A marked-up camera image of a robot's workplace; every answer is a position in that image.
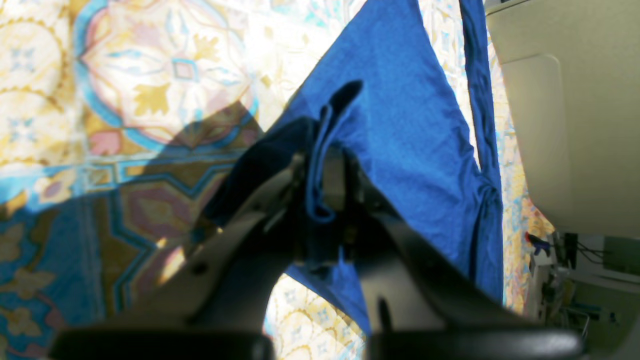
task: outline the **patterned fabric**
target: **patterned fabric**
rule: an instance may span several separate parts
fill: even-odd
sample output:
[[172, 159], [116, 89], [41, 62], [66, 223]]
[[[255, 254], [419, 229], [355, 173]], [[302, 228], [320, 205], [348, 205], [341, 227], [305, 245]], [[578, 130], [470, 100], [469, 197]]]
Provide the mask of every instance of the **patterned fabric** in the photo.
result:
[[[126, 308], [178, 269], [202, 206], [364, 0], [0, 1], [0, 359]], [[420, 0], [472, 126], [457, 0]], [[526, 190], [499, 65], [505, 305], [522, 311]], [[280, 359], [353, 359], [364, 338], [283, 276], [265, 331]]]

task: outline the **wall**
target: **wall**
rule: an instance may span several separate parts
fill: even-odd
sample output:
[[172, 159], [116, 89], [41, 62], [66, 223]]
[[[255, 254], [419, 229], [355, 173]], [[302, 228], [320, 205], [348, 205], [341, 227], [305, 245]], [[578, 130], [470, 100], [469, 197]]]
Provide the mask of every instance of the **wall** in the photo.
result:
[[640, 352], [640, 295], [578, 282], [575, 301], [600, 306], [616, 314], [616, 323], [607, 319], [589, 325], [588, 347], [592, 359], [637, 359]]
[[[487, 16], [531, 199], [562, 231], [640, 236], [639, 12], [638, 0], [528, 0]], [[531, 61], [543, 54], [555, 61]]]
[[[592, 250], [604, 250], [604, 238], [605, 237], [602, 235], [578, 235], [578, 241], [580, 241], [585, 247]], [[589, 257], [595, 260], [595, 256], [589, 255]], [[577, 256], [576, 271], [620, 281], [627, 281], [633, 284], [640, 284], [640, 276], [607, 270], [602, 265], [589, 262], [580, 252]]]
[[484, 0], [484, 7], [485, 8], [490, 8], [492, 6], [496, 6], [496, 5], [500, 5], [501, 1], [500, 0]]
[[603, 262], [609, 270], [640, 276], [640, 241], [607, 236]]

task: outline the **folded cloth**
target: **folded cloth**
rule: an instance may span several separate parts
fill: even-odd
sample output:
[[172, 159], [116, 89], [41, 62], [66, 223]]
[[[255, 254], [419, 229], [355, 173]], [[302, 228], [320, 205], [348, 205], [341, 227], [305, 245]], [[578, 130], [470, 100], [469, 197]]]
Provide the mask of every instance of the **folded cloth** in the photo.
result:
[[[461, 0], [460, 6], [482, 172], [417, 0], [369, 0], [278, 122], [238, 161], [204, 215], [224, 226], [254, 189], [307, 149], [306, 211], [319, 223], [330, 221], [318, 174], [327, 146], [339, 142], [412, 228], [501, 301], [502, 202], [484, 10], [482, 0]], [[292, 266], [287, 273], [370, 333], [353, 266], [323, 273]]]

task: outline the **blue fabric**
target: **blue fabric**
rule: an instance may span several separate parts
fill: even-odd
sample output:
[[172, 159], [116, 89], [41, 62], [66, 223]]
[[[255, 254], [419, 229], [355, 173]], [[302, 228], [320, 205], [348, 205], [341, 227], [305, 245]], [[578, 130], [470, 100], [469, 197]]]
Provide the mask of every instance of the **blue fabric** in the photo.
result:
[[[502, 300], [502, 203], [482, 0], [461, 0], [467, 77], [481, 172], [469, 128], [429, 45], [416, 0], [369, 0], [317, 64], [266, 137], [239, 161], [205, 214], [223, 225], [298, 149], [312, 149], [311, 218], [323, 151], [349, 147], [407, 223], [487, 295]], [[320, 118], [314, 122], [311, 118]], [[370, 333], [355, 270], [287, 273]]]

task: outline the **floral pattern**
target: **floral pattern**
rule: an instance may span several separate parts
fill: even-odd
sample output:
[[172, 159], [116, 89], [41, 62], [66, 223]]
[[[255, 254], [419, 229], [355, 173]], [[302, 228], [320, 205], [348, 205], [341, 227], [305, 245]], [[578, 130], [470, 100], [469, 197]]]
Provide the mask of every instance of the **floral pattern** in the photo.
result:
[[0, 234], [0, 262], [13, 261], [20, 256], [20, 241], [24, 232], [23, 224], [15, 224], [4, 234]]
[[[184, 262], [200, 210], [364, 0], [0, 1], [0, 359], [111, 316]], [[458, 0], [419, 0], [471, 127]], [[521, 312], [531, 204], [490, 44], [505, 306]], [[358, 359], [357, 324], [290, 277], [264, 332], [279, 359]]]

